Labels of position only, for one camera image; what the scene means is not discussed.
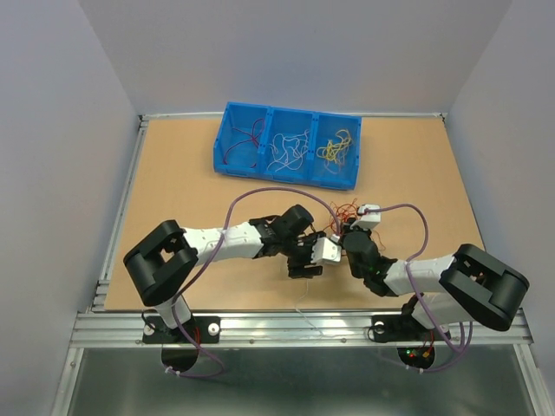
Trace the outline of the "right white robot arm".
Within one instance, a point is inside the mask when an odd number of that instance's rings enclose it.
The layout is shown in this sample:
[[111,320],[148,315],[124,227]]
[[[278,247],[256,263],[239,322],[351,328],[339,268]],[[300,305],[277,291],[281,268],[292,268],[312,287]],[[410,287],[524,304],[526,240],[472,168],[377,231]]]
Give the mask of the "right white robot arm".
[[459,322],[507,331],[530,288],[521,273],[473,244],[444,257],[406,262],[382,255],[371,231],[353,220],[342,232],[353,277],[380,297],[411,296],[399,314],[373,318],[372,341],[421,341]]

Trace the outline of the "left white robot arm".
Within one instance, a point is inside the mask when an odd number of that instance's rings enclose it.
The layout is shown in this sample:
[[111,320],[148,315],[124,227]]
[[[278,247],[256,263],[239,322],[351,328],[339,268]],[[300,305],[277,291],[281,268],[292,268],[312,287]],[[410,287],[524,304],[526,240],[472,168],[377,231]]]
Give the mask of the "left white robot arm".
[[227,229],[182,228],[167,220],[136,244],[123,263],[143,305],[161,317],[166,335],[184,341],[192,334],[193,314],[179,290],[193,269],[203,271],[228,259],[283,255],[289,277],[319,276],[324,262],[341,255],[325,232],[305,232],[312,222],[301,205]]

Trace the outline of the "blue three-compartment bin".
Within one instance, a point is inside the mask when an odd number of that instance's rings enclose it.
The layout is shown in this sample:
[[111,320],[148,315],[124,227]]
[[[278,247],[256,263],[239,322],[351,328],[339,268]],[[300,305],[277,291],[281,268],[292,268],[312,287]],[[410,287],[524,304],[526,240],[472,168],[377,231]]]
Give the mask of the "blue three-compartment bin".
[[347,191],[356,187],[362,119],[346,114],[228,102],[216,135],[213,170]]

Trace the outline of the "aluminium left rail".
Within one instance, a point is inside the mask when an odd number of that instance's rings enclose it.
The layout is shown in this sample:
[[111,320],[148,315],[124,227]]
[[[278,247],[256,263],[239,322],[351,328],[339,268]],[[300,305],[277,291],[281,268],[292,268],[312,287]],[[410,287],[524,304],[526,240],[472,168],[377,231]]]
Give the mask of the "aluminium left rail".
[[108,242],[107,252],[101,266],[101,272],[95,284],[93,300],[87,308],[88,313],[98,313],[105,310],[104,304],[108,294],[108,286],[110,284],[113,273],[115,262],[114,258],[117,254],[117,249],[121,239],[121,230],[125,222],[128,200],[133,189],[134,178],[139,164],[140,154],[146,137],[147,128],[148,119],[145,115],[140,115],[138,133],[136,136],[129,168],[127,170],[127,176],[124,182],[119,207],[116,213],[114,227],[112,229],[112,233]]

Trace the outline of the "aluminium rail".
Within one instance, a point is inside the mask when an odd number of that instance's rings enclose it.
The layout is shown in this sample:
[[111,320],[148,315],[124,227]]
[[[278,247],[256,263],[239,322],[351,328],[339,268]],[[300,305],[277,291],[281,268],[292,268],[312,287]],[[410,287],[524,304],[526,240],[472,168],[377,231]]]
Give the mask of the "aluminium rail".
[[[298,313],[216,312],[215,348],[376,347],[367,336],[373,320],[387,309],[316,310]],[[143,321],[138,313],[85,313],[75,319],[72,348],[140,348]]]
[[133,189],[134,178],[139,164],[140,154],[146,137],[147,128],[148,119],[145,115],[140,115],[138,133],[136,136],[129,168],[127,170],[127,176],[124,182],[119,207],[116,213],[114,227],[112,229],[112,233],[108,242],[107,252],[101,266],[101,272],[95,284],[93,300],[87,308],[88,313],[98,313],[105,310],[104,304],[108,294],[108,286],[110,284],[113,273],[115,262],[114,258],[117,254],[117,249],[121,239],[121,230],[125,222],[128,200]]

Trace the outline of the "aluminium front rail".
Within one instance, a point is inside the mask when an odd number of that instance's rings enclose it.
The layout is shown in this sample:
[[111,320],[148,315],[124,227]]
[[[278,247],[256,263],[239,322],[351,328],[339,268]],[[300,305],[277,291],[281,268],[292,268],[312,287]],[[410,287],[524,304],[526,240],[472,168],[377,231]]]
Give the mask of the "aluminium front rail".
[[[316,310],[298,313],[216,312],[215,348],[376,347],[367,336],[373,320],[387,309]],[[140,348],[143,321],[138,313],[85,313],[75,319],[72,348]]]

